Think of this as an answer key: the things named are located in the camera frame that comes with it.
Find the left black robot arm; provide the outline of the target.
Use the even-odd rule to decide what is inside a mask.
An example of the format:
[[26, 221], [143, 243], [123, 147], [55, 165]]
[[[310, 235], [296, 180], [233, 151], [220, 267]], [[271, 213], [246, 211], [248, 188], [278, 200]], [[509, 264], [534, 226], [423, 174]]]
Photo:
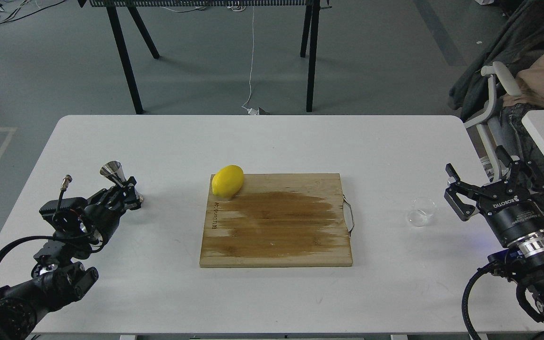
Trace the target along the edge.
[[122, 215], [142, 207], [136, 179], [108, 174], [113, 182], [89, 198], [65, 198], [71, 182], [66, 176], [59, 197], [47, 202], [39, 213], [54, 228], [54, 234], [17, 239], [0, 250], [0, 264], [15, 247], [44, 240], [34, 255], [31, 278], [15, 286], [0, 287], [0, 340], [24, 340], [43, 318], [80, 301], [99, 279], [95, 267], [82, 264], [108, 244]]

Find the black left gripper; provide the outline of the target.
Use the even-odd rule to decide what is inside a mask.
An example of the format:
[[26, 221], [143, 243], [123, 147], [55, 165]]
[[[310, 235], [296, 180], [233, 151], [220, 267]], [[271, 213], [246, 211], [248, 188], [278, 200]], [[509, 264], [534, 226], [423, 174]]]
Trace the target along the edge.
[[117, 187], [102, 189], [87, 199], [76, 196], [52, 200], [41, 207], [40, 215], [54, 228], [57, 238], [105, 246], [125, 211], [142, 207], [143, 196], [136, 184], [135, 177], [129, 177]]

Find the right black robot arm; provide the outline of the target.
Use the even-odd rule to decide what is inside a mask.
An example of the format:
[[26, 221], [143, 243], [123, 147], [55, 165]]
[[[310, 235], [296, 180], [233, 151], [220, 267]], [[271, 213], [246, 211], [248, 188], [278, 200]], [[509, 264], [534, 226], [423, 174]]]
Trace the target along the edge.
[[482, 187], [462, 181], [452, 164], [445, 166], [445, 200], [462, 221], [482, 215], [503, 248], [488, 256], [488, 264], [477, 269], [463, 293], [462, 318], [473, 340], [481, 336], [470, 319], [470, 293], [487, 273], [515, 282], [518, 305], [535, 322], [544, 323], [544, 213], [537, 204], [544, 177], [533, 161], [515, 160], [503, 146], [496, 152], [507, 172]]

